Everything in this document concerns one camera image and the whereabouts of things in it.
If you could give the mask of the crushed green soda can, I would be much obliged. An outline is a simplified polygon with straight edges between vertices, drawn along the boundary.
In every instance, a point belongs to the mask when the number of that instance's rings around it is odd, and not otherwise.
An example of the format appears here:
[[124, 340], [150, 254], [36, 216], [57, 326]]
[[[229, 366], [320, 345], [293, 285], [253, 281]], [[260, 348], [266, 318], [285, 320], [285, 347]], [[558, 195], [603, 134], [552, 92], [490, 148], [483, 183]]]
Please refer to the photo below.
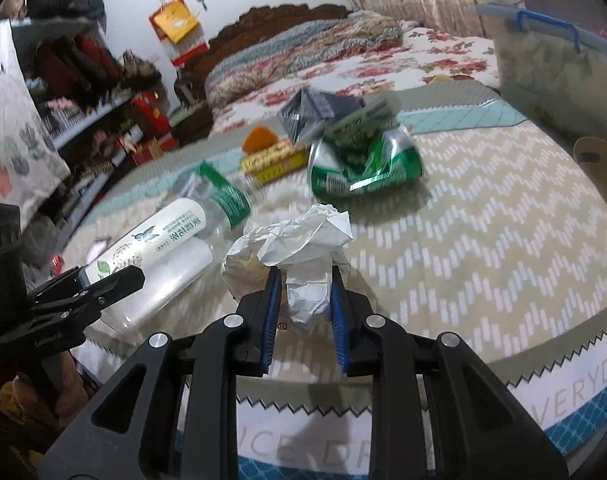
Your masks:
[[360, 108], [323, 130], [312, 145], [309, 183], [320, 200], [412, 184], [424, 174], [411, 131], [386, 101]]

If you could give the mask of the white tissue pack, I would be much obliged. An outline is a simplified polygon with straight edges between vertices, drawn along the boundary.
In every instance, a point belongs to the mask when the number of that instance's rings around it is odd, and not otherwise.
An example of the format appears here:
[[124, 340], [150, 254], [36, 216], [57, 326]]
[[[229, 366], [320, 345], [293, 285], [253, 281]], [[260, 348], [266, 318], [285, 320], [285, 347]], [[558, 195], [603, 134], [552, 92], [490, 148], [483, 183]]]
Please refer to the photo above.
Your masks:
[[141, 289], [102, 314], [113, 330], [129, 333], [162, 310], [215, 261], [212, 245], [202, 239], [208, 226], [206, 209], [178, 198], [141, 222], [84, 268], [94, 284], [126, 266], [143, 271]]

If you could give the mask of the beige zigzag bed quilt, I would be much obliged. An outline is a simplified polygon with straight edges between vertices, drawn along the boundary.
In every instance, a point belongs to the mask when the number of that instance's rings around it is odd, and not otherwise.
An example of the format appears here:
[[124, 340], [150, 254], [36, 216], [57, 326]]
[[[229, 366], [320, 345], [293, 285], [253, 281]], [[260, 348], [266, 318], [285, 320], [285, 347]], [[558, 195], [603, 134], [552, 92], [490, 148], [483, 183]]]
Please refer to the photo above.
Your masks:
[[[533, 122], [475, 81], [395, 91], [415, 184], [346, 200], [345, 282], [410, 333], [451, 330], [568, 458], [607, 429], [607, 203]], [[238, 383], [244, 479], [357, 479], [369, 383], [332, 328], [283, 322], [270, 373]]]

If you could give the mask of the yellow red wall calendar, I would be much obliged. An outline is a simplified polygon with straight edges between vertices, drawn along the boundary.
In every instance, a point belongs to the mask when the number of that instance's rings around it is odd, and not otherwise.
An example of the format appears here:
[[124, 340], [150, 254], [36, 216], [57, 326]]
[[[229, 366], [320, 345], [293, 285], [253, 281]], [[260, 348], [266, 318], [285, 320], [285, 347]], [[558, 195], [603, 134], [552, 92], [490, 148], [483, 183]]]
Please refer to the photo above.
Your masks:
[[162, 0], [148, 21], [175, 68], [208, 50], [202, 23], [184, 0]]

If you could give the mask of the dark wooden headboard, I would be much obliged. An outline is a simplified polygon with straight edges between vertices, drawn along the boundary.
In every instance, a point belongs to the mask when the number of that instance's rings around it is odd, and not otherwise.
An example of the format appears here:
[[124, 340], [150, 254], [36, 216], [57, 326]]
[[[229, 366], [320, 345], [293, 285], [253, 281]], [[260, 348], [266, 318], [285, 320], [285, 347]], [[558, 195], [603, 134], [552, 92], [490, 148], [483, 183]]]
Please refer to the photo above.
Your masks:
[[315, 20], [346, 18], [346, 6], [324, 3], [310, 8], [308, 4], [281, 4], [280, 6], [253, 6], [238, 20], [226, 25], [218, 35], [208, 41], [208, 48], [193, 55], [177, 70], [174, 93], [180, 103], [188, 108], [189, 115], [172, 127], [172, 136], [180, 148], [206, 139], [215, 118], [208, 104], [206, 79], [225, 58], [254, 44], [285, 32], [296, 25]]

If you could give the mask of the green white snack wrapper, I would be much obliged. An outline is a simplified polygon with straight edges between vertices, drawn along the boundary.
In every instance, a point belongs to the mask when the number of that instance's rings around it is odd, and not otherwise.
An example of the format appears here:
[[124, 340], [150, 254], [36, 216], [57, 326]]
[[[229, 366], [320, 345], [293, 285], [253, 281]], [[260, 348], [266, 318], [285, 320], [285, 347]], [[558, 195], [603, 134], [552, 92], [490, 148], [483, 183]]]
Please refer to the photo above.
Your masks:
[[202, 203], [204, 207], [215, 204], [231, 230], [241, 226], [252, 212], [248, 186], [224, 177], [209, 162], [201, 162], [179, 174], [171, 186], [171, 192]]

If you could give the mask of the floral bed sheet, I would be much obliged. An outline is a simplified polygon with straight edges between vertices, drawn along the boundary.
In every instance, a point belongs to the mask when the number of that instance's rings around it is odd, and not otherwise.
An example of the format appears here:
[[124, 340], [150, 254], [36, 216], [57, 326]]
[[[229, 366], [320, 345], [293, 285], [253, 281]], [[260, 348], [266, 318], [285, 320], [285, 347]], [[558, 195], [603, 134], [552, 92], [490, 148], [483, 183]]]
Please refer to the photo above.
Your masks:
[[210, 132], [218, 136], [274, 116], [299, 89], [307, 87], [351, 98], [421, 87], [442, 77], [474, 79], [493, 90], [500, 87], [492, 40], [404, 25], [407, 29], [399, 47], [299, 70], [217, 108]]

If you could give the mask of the yellow medicine box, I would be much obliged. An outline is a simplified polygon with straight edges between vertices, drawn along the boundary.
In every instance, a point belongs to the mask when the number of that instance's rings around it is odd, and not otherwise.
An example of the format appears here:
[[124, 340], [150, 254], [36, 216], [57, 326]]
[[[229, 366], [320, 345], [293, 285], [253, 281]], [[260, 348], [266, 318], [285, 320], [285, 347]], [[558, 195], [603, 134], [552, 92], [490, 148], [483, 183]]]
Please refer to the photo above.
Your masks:
[[282, 140], [260, 152], [244, 157], [241, 168], [258, 185], [270, 184], [308, 165], [310, 148], [296, 148]]

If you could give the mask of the cactus print fabric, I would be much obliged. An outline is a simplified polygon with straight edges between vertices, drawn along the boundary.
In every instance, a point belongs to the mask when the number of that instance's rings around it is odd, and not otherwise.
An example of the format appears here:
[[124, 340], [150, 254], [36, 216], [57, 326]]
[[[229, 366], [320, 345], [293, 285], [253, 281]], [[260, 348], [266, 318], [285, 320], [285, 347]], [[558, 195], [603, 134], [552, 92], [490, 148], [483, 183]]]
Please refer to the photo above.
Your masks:
[[0, 22], [0, 203], [15, 205], [24, 223], [70, 175], [20, 70], [12, 28]]

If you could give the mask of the orange peel piece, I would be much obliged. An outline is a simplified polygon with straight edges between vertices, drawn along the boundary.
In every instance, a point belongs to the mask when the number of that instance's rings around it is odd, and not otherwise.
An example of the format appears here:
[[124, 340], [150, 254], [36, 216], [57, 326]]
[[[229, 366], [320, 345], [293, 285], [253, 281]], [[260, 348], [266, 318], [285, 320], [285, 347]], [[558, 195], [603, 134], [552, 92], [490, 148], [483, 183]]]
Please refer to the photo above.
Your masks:
[[257, 126], [247, 134], [242, 145], [242, 151], [247, 155], [255, 154], [271, 148], [279, 140], [279, 137], [271, 129]]

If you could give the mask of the white paper ball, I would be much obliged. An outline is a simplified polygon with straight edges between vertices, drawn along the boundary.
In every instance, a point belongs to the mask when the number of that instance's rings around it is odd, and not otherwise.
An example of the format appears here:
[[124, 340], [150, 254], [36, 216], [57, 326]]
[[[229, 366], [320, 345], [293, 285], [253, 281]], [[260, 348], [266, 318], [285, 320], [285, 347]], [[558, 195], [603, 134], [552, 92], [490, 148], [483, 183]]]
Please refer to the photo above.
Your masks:
[[282, 272], [279, 319], [302, 335], [329, 320], [332, 271], [345, 271], [343, 248], [353, 240], [347, 211], [314, 204], [299, 216], [256, 226], [238, 237], [221, 264], [223, 282], [240, 301], [264, 287], [271, 268]]

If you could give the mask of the dark blue foil bag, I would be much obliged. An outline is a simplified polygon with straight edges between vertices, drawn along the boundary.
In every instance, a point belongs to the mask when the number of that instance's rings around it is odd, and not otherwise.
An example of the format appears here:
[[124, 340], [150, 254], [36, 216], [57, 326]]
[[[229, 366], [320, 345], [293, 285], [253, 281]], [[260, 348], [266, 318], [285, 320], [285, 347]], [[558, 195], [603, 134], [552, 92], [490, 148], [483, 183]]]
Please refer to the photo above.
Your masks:
[[361, 98], [302, 88], [279, 110], [278, 117], [290, 142], [304, 145], [363, 107]]

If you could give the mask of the folded floral patchwork quilt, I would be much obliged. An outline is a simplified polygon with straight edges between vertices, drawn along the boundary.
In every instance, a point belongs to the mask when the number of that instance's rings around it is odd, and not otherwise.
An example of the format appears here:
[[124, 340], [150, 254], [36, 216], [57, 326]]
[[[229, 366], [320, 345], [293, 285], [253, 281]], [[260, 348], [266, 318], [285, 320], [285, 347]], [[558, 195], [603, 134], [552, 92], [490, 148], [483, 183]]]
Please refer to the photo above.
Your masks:
[[400, 44], [400, 23], [375, 12], [305, 22], [223, 58], [205, 79], [206, 100], [215, 110], [317, 64]]

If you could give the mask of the cluttered metal shelf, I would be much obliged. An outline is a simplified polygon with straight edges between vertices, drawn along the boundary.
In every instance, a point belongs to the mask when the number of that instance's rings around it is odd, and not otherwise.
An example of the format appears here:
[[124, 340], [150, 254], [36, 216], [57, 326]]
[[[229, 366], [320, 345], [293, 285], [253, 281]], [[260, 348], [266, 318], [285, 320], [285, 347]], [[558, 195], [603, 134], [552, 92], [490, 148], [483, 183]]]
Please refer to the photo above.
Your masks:
[[86, 177], [113, 168], [107, 150], [117, 146], [116, 131], [94, 148], [90, 130], [119, 117], [135, 96], [162, 88], [162, 74], [130, 50], [113, 56], [100, 32], [104, 20], [91, 18], [91, 0], [25, 2], [25, 23], [11, 25], [17, 61], [46, 127], [44, 143], [69, 169], [39, 210], [62, 224], [67, 214], [55, 206], [64, 204], [64, 195]]

